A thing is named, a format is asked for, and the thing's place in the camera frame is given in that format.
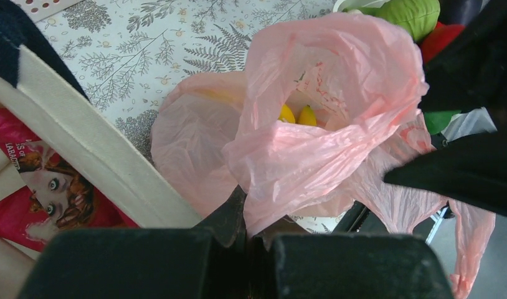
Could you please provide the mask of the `beige canvas tote bag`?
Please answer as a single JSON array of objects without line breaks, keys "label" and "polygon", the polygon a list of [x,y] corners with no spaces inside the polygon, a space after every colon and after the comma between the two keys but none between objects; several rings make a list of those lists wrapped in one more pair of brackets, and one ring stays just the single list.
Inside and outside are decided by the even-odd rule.
[{"label": "beige canvas tote bag", "polygon": [[[86,98],[25,12],[0,1],[0,108],[106,195],[135,229],[190,229],[200,217]],[[0,298],[15,298],[34,261],[0,238]]]}]

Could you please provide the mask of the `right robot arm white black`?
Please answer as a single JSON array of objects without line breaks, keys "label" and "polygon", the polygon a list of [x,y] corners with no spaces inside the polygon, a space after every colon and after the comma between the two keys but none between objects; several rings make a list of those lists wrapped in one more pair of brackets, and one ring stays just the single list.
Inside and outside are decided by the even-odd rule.
[{"label": "right robot arm white black", "polygon": [[386,183],[414,187],[507,217],[507,1],[490,1],[425,66],[420,108],[459,111],[448,143],[388,171]]}]

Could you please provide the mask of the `pink plastic grocery bag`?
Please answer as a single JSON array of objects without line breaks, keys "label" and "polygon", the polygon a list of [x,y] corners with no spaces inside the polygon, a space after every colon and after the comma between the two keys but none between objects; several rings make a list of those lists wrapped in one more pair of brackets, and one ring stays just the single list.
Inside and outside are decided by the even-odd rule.
[{"label": "pink plastic grocery bag", "polygon": [[457,216],[456,298],[466,298],[495,228],[492,212],[393,186],[385,171],[433,151],[418,104],[422,56],[400,26],[365,14],[258,31],[242,72],[179,82],[151,129],[161,175],[202,216],[236,186],[250,235],[288,214],[335,217],[355,201],[409,234],[448,204]]}]

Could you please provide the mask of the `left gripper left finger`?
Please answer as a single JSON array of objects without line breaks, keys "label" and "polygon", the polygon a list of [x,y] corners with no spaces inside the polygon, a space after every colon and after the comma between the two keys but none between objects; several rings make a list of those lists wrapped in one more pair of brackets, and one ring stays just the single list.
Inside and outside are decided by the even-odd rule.
[{"label": "left gripper left finger", "polygon": [[190,229],[78,229],[41,253],[19,298],[239,298],[245,192]]}]

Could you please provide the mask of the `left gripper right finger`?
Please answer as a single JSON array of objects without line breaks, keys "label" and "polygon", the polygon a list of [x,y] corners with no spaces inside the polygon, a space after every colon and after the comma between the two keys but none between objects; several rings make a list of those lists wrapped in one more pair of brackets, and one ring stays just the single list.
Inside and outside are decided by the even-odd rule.
[{"label": "left gripper right finger", "polygon": [[311,234],[289,217],[253,240],[254,298],[451,298],[426,243],[432,219],[411,235],[387,233],[374,215],[332,234]]}]

